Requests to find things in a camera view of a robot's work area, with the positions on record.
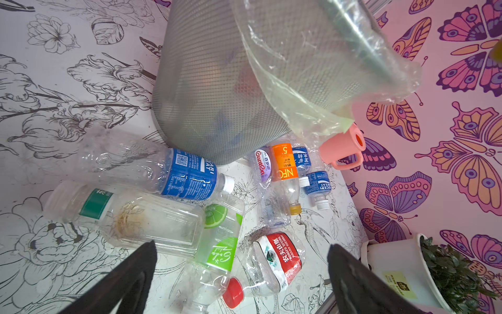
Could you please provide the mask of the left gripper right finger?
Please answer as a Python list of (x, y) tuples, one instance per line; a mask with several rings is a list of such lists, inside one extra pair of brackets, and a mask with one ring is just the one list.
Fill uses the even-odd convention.
[(342, 246), (331, 245), (328, 272), (340, 313), (422, 313)]

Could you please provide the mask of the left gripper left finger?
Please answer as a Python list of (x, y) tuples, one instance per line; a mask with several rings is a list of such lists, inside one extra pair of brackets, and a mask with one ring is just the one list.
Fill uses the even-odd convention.
[(142, 244), (62, 313), (143, 313), (158, 253), (154, 241)]

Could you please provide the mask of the clear green cap bottle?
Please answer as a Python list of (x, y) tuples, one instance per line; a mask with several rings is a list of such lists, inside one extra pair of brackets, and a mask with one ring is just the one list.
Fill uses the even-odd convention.
[(193, 258), (201, 243), (205, 212), (197, 205), (119, 185), (61, 182), (44, 216), (94, 229), (115, 247), (154, 242), (159, 253)]

